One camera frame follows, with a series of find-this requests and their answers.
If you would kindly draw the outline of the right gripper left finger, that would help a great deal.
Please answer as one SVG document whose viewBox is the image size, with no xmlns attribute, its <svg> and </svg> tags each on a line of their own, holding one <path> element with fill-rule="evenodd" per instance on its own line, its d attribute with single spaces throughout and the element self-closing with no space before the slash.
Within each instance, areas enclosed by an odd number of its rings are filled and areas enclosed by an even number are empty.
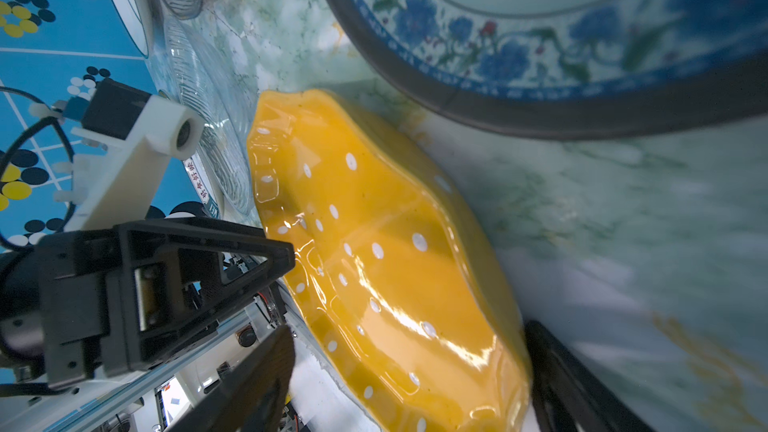
<svg viewBox="0 0 768 432">
<path fill-rule="evenodd" d="M 172 431 L 276 431 L 296 354 L 292 330 L 274 329 Z"/>
</svg>

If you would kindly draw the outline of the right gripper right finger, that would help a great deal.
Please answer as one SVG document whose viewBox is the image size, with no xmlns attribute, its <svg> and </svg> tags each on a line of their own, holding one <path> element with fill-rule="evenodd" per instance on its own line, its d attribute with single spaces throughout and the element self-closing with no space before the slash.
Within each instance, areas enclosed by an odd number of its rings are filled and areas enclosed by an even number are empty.
<svg viewBox="0 0 768 432">
<path fill-rule="evenodd" d="M 651 428 L 543 324 L 524 327 L 533 366 L 532 405 L 542 431 L 649 431 Z"/>
</svg>

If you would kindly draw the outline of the yellow scalloped dotted plate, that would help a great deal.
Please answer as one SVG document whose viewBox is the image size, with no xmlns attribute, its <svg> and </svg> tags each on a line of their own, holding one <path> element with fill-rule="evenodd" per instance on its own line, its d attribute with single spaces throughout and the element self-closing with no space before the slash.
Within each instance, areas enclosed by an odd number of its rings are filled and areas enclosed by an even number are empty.
<svg viewBox="0 0 768 432">
<path fill-rule="evenodd" d="M 388 431 L 519 431 L 532 367 L 514 295 L 447 176 L 336 94 L 264 92 L 247 139 L 266 236 L 348 390 Z"/>
</svg>

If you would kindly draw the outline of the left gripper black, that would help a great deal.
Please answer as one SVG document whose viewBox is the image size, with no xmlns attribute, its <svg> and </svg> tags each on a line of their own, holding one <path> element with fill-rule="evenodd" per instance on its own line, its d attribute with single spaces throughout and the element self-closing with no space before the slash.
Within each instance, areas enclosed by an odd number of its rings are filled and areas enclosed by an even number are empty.
<svg viewBox="0 0 768 432">
<path fill-rule="evenodd" d="M 24 387 L 145 372 L 204 342 L 294 266 L 292 244 L 216 219 L 48 235 L 1 256 L 1 365 Z"/>
</svg>

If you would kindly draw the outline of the white plate dark lettered rim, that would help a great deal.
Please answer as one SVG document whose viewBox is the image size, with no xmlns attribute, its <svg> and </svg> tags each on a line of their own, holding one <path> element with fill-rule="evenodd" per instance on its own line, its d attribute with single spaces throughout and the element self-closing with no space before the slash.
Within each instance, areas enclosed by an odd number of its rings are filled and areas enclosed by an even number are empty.
<svg viewBox="0 0 768 432">
<path fill-rule="evenodd" d="M 200 199 L 205 214 L 211 218 L 219 219 L 221 211 L 214 194 L 214 188 L 203 167 L 203 161 L 198 154 L 193 154 L 183 161 L 185 171 Z"/>
</svg>

